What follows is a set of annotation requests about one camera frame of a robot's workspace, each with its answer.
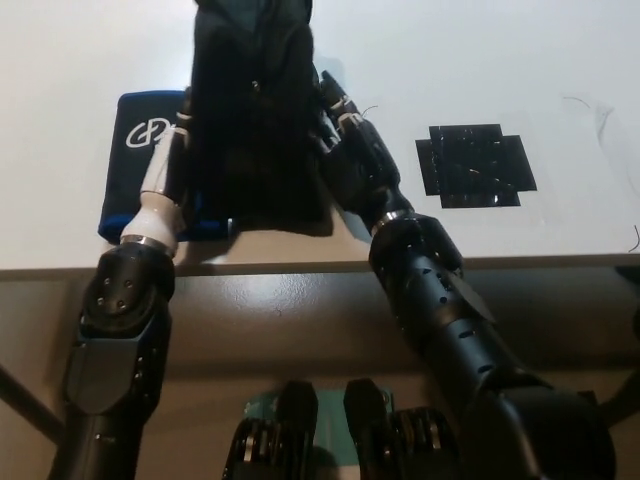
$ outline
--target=white table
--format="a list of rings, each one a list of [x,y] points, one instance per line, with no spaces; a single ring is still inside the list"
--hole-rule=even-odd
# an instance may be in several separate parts
[[[469,266],[638,262],[628,251],[640,224],[640,3],[315,3],[318,67],[361,108],[378,106],[368,118],[403,192],[441,219]],[[116,102],[184,88],[194,12],[191,0],[0,6],[0,276],[95,267]],[[415,140],[429,126],[477,123],[521,136],[538,183],[521,207],[443,210],[424,194]],[[186,260],[183,245],[176,263],[183,274],[366,269],[366,237],[333,219],[331,237],[243,233],[224,256],[204,244]]]

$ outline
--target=black tape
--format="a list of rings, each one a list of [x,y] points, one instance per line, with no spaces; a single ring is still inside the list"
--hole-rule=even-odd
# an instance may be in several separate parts
[[[427,196],[442,208],[520,206],[518,192],[536,191],[519,136],[500,125],[430,127],[416,148]]]

